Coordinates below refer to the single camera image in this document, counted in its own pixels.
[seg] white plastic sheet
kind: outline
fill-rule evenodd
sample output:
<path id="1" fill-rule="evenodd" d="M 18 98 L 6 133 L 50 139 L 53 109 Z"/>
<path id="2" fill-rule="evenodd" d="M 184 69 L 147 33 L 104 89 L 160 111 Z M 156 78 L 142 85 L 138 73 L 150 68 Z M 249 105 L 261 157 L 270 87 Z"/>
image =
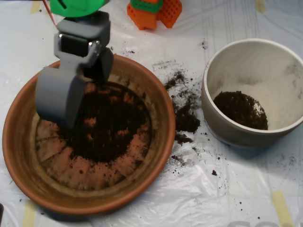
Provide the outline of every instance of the white plastic sheet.
<path id="1" fill-rule="evenodd" d="M 113 52 L 151 70 L 165 83 L 184 70 L 190 88 L 200 93 L 208 59 L 223 45 L 249 37 L 284 44 L 303 57 L 303 3 L 266 0 L 182 0 L 183 11 L 173 29 L 160 22 L 155 31 L 139 31 L 126 13 L 128 0 L 112 0 L 110 13 Z M 22 86 L 53 56 L 56 32 L 49 16 L 30 13 L 32 2 L 0 1 L 0 125 Z M 174 95 L 179 87 L 170 90 Z M 282 190 L 294 226 L 303 223 L 303 126 L 267 149 L 241 150 L 218 142 L 205 126 L 187 133 L 193 143 L 175 143 L 156 181 L 136 200 L 88 222 L 58 222 L 36 211 L 35 227 L 233 227 L 280 226 L 271 192 Z M 28 198 L 11 182 L 0 154 L 0 203 L 5 207 L 1 227 L 24 226 Z"/>

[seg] soil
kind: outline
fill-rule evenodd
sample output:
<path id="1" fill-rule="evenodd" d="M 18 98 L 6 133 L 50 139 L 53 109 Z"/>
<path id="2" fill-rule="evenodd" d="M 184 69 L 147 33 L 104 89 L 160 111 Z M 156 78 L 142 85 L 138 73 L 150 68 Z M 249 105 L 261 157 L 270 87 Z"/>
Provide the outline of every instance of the soil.
<path id="1" fill-rule="evenodd" d="M 200 120 L 191 113 L 192 99 L 188 98 L 186 104 L 182 108 L 175 108 L 176 130 L 196 132 L 200 126 Z"/>
<path id="2" fill-rule="evenodd" d="M 173 78 L 171 78 L 164 87 L 166 90 L 171 89 L 172 87 L 178 85 L 185 85 L 186 78 L 184 77 L 184 73 L 182 70 L 175 72 Z M 177 97 L 186 98 L 187 102 L 183 106 L 178 106 L 175 99 Z M 179 91 L 177 96 L 172 95 L 172 102 L 175 111 L 176 117 L 176 131 L 187 131 L 195 133 L 200 126 L 200 120 L 194 114 L 194 110 L 196 108 L 195 101 L 197 96 L 188 90 L 188 87 L 185 86 L 185 89 Z M 183 142 L 192 142 L 190 138 L 187 138 L 185 134 L 176 134 L 175 140 L 182 144 Z"/>
<path id="3" fill-rule="evenodd" d="M 174 87 L 175 85 L 177 85 L 177 83 L 184 83 L 184 75 L 181 71 L 177 71 L 175 72 L 174 76 L 172 79 L 170 79 L 165 85 L 165 89 L 169 90 L 172 87 Z"/>
<path id="4" fill-rule="evenodd" d="M 181 144 L 181 145 L 183 143 L 193 142 L 193 140 L 191 138 L 188 138 L 185 134 L 179 134 L 179 133 L 176 133 L 175 140 L 178 142 L 178 144 Z"/>
<path id="5" fill-rule="evenodd" d="M 59 128 L 58 135 L 77 156 L 94 163 L 110 163 L 126 153 L 134 135 L 152 133 L 144 102 L 131 90 L 114 83 L 95 85 L 85 94 L 73 129 Z"/>
<path id="6" fill-rule="evenodd" d="M 215 105 L 233 121 L 259 130 L 267 130 L 267 117 L 260 103 L 241 91 L 221 92 L 214 98 Z"/>
<path id="7" fill-rule="evenodd" d="M 178 161 L 178 162 L 180 162 L 182 166 L 185 165 L 185 162 L 184 162 L 184 160 L 181 157 L 173 155 L 173 156 L 171 156 L 171 158 L 174 159 L 174 160 L 176 160 L 176 161 Z"/>

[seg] white ceramic pot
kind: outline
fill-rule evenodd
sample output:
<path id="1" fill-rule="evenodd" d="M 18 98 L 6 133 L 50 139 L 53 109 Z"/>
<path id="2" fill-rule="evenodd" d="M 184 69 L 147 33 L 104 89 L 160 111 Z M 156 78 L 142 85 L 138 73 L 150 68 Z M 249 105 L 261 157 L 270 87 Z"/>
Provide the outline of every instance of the white ceramic pot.
<path id="1" fill-rule="evenodd" d="M 268 130 L 236 123 L 214 104 L 220 92 L 241 91 L 258 100 Z M 263 39 L 233 42 L 208 62 L 202 84 L 202 109 L 212 134 L 239 147 L 267 146 L 303 121 L 303 61 L 293 51 Z"/>

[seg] red wire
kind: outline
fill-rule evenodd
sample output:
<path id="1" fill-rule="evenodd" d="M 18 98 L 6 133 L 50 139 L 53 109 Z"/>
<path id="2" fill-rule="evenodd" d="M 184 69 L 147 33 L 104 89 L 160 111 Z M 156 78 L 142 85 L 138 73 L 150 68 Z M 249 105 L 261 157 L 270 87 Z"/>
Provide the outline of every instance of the red wire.
<path id="1" fill-rule="evenodd" d="M 52 20 L 53 24 L 57 27 L 57 23 L 56 23 L 55 19 L 53 18 L 53 14 L 52 14 L 51 10 L 49 9 L 49 6 L 46 3 L 46 0 L 42 0 L 42 1 L 44 3 L 44 6 L 45 6 L 45 8 L 46 8 L 46 10 L 47 10 L 47 12 L 49 14 L 49 16 L 51 17 L 51 20 Z"/>

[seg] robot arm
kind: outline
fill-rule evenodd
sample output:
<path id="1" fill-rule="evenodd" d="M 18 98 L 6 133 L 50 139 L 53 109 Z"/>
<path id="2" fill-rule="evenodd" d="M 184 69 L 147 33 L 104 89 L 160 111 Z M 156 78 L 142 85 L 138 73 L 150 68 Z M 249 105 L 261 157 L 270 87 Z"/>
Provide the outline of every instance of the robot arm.
<path id="1" fill-rule="evenodd" d="M 60 68 L 45 68 L 36 86 L 36 110 L 45 120 L 73 127 L 86 88 L 85 77 L 105 82 L 113 64 L 106 48 L 109 15 L 98 11 L 105 0 L 51 0 L 53 13 L 66 17 L 54 37 Z"/>

